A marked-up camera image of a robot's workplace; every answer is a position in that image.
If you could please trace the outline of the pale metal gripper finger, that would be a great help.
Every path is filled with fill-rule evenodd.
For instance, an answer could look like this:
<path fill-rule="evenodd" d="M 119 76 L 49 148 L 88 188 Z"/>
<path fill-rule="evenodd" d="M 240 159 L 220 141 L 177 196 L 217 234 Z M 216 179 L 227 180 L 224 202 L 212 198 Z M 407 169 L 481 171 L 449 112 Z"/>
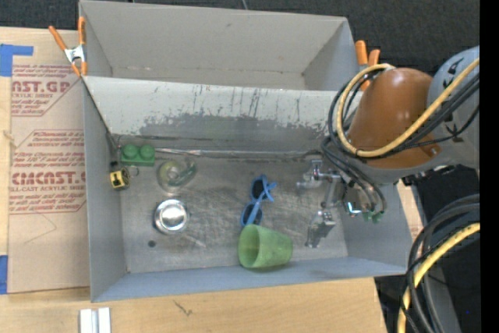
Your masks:
<path fill-rule="evenodd" d="M 323 162 L 321 160 L 312 160 L 310 167 L 303 173 L 302 179 L 296 183 L 296 189 L 299 192 L 303 190 L 315 190 L 329 184 L 331 177 L 322 172 L 322 167 Z"/>
<path fill-rule="evenodd" d="M 330 231 L 336 226 L 333 215 L 328 210 L 319 210 L 310 220 L 307 229 L 305 246 L 317 248 L 320 241 L 328 236 Z"/>

